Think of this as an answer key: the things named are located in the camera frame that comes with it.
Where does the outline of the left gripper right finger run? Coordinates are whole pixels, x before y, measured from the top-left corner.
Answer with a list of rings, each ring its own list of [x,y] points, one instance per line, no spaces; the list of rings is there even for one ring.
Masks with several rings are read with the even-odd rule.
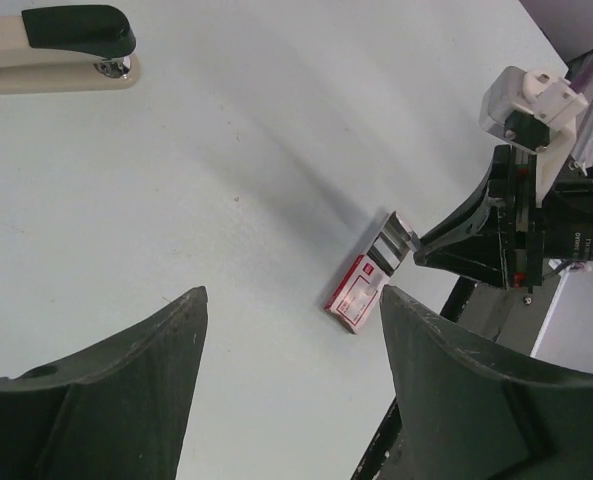
[[[494,343],[397,287],[380,312],[418,479],[593,479],[593,374]]]

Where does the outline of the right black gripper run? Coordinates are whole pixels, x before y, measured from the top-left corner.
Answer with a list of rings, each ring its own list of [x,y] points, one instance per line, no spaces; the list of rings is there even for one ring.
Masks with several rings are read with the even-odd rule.
[[[416,265],[495,288],[533,292],[542,284],[544,217],[536,202],[536,157],[495,147],[485,177],[420,239]]]

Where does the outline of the staple box with staples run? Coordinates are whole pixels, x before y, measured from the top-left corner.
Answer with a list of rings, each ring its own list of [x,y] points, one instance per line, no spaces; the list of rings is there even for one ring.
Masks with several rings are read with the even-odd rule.
[[[415,231],[399,212],[391,212],[353,260],[325,303],[324,311],[348,332],[357,334],[383,288],[419,246]]]

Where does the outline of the beige black stapler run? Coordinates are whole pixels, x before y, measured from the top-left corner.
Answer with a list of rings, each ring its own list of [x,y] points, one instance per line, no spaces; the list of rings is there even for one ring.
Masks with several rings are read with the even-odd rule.
[[[0,16],[0,95],[122,90],[139,79],[127,16],[103,4]]]

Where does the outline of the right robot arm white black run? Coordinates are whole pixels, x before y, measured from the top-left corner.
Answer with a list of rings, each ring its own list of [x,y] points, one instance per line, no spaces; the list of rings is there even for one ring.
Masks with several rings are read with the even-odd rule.
[[[474,192],[421,238],[415,264],[531,290],[542,284],[549,259],[593,262],[593,167],[565,168],[538,201],[536,166],[535,156],[496,146]]]

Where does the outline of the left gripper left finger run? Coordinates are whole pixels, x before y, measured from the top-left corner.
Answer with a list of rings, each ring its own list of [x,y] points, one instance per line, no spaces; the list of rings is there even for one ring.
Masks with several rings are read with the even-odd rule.
[[[102,341],[0,377],[0,479],[173,479],[208,326],[205,287]]]

